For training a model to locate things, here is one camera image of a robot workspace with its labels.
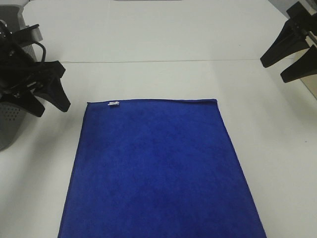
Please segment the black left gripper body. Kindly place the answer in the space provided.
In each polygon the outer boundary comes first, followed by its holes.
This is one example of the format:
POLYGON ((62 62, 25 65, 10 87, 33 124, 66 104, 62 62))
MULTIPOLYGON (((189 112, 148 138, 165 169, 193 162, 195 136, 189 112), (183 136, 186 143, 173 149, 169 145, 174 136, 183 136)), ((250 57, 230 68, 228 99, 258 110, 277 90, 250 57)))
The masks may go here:
POLYGON ((62 78, 65 68, 59 61, 46 61, 46 48, 36 39, 39 25, 26 27, 14 33, 0 22, 0 93, 16 98, 34 90, 49 77, 62 78), (42 49, 42 58, 36 61, 23 50, 37 45, 42 49))

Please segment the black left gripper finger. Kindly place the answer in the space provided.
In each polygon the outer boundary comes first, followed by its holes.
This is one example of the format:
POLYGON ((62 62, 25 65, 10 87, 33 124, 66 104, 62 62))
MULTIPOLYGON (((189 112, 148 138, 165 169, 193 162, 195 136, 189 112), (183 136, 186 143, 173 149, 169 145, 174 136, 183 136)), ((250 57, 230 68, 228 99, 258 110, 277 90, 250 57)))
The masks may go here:
POLYGON ((21 109, 39 118, 45 111, 44 105, 30 92, 23 94, 19 98, 11 94, 3 94, 0 97, 0 103, 21 109))
POLYGON ((47 78, 46 81, 41 82, 41 84, 37 86, 34 90, 34 95, 50 102, 62 112, 67 112, 71 105, 62 87, 60 78, 47 78))

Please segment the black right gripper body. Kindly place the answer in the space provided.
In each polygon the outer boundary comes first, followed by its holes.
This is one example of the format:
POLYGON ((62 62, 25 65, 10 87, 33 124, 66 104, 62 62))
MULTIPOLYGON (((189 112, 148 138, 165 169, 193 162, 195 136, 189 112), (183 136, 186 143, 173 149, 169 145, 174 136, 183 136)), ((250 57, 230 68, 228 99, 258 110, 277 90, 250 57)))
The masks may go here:
POLYGON ((308 49, 311 45, 307 38, 313 38, 311 34, 317 32, 316 17, 310 14, 299 1, 289 7, 286 12, 289 15, 289 47, 292 49, 308 49))

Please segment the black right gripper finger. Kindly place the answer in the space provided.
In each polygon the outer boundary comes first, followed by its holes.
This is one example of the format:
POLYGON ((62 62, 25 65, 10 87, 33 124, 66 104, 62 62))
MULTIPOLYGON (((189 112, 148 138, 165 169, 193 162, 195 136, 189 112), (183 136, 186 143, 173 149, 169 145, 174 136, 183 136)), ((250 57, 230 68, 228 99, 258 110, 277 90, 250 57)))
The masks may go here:
POLYGON ((281 72, 284 83, 288 83, 317 73, 317 48, 312 45, 296 62, 281 72))
POLYGON ((301 28, 293 20, 289 19, 260 60, 263 67, 270 67, 281 59, 308 48, 306 35, 302 33, 301 28))

